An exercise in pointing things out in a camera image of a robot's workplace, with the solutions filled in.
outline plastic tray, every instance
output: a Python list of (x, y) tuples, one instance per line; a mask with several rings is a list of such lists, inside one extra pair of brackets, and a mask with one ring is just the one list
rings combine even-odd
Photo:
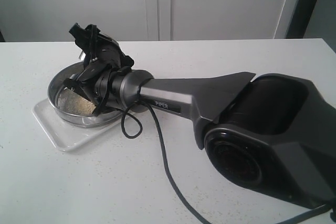
[(99, 127), (80, 128), (61, 119), (48, 99), (33, 107), (33, 114), (56, 149), (63, 152), (73, 151), (93, 140), (107, 130), (120, 124), (120, 117)]

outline black cable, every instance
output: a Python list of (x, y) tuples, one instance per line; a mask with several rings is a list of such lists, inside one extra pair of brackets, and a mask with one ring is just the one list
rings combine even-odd
[[(160, 140), (160, 145), (161, 145), (161, 151), (162, 151), (162, 158), (163, 158), (163, 166), (164, 166), (164, 170), (165, 170), (165, 173), (166, 173), (166, 176), (170, 182), (170, 184), (172, 185), (176, 195), (178, 196), (178, 198), (181, 200), (181, 202), (183, 203), (183, 205), (202, 223), (202, 224), (211, 224), (211, 222), (209, 222), (208, 220), (206, 220), (202, 215), (200, 215), (190, 204), (189, 202), (184, 198), (183, 194), (181, 193), (180, 189), (178, 188), (177, 184), (175, 183), (174, 179), (173, 179), (173, 176), (172, 174), (170, 173), (170, 170), (169, 170), (169, 166), (168, 166), (168, 160), (167, 160), (167, 153), (166, 153), (166, 148), (165, 148), (165, 145), (164, 145), (164, 141), (163, 141), (163, 135), (162, 135), (162, 130), (161, 130), (161, 127), (160, 127), (160, 123), (159, 123), (159, 120), (158, 120), (158, 117), (156, 116), (152, 106), (146, 102), (143, 102), (143, 101), (137, 101), (133, 104), (131, 104), (130, 106), (128, 106), (126, 108), (126, 110), (122, 110), (122, 109), (116, 109), (118, 111), (121, 111), (123, 113), (122, 115), (122, 118), (121, 118), (121, 130), (122, 130), (122, 133), (127, 137), (127, 138), (130, 138), (130, 139), (134, 139), (136, 137), (138, 137), (141, 133), (142, 133), (142, 130), (143, 130), (143, 126), (142, 126), (142, 123), (132, 114), (129, 113), (130, 109), (135, 106), (135, 105), (143, 105), (145, 107), (148, 108), (148, 110), (151, 112), (152, 114), (152, 117), (154, 119), (154, 122), (155, 122), (155, 126), (156, 126), (156, 129), (157, 129), (157, 133), (159, 134), (159, 140)], [(140, 130), (139, 132), (136, 134), (136, 135), (129, 135), (126, 130), (125, 130), (125, 118), (126, 116), (130, 116), (131, 118), (133, 118), (137, 124), (139, 125), (140, 127)], [(300, 215), (297, 215), (293, 218), (290, 218), (288, 220), (285, 220), (285, 221), (282, 221), (282, 222), (279, 222), (277, 224), (297, 224), (297, 223), (300, 223), (302, 221), (305, 221), (307, 219), (310, 219), (312, 217), (315, 217), (317, 215), (320, 215), (320, 214), (323, 214), (325, 212), (328, 212), (330, 209), (332, 209), (332, 206), (331, 205), (322, 205), (320, 207), (317, 207), (313, 210), (309, 210), (307, 212), (304, 212)]]

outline metal bowl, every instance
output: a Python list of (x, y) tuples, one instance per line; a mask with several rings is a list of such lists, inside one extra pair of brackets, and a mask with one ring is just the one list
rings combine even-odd
[(67, 88), (63, 85), (63, 81), (66, 78), (71, 77), (73, 74), (77, 74), (82, 71), (83, 71), (83, 62), (78, 62), (63, 69), (61, 72), (55, 75), (55, 77), (50, 82), (48, 87), (48, 99), (51, 105), (54, 107), (56, 113), (65, 121), (79, 127), (102, 126), (116, 120), (121, 115), (121, 112), (119, 111), (110, 111), (107, 113), (101, 113), (98, 116), (93, 116), (91, 114), (81, 115), (80, 113), (78, 114), (69, 113), (64, 109), (63, 106), (60, 106), (59, 103), (62, 94), (64, 97), (65, 91), (72, 93), (72, 91), (67, 90)]

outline white cabinet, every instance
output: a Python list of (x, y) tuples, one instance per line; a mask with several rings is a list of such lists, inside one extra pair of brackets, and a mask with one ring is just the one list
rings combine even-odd
[(0, 0), (7, 41), (69, 41), (96, 24), (116, 40), (284, 38), (296, 0)]

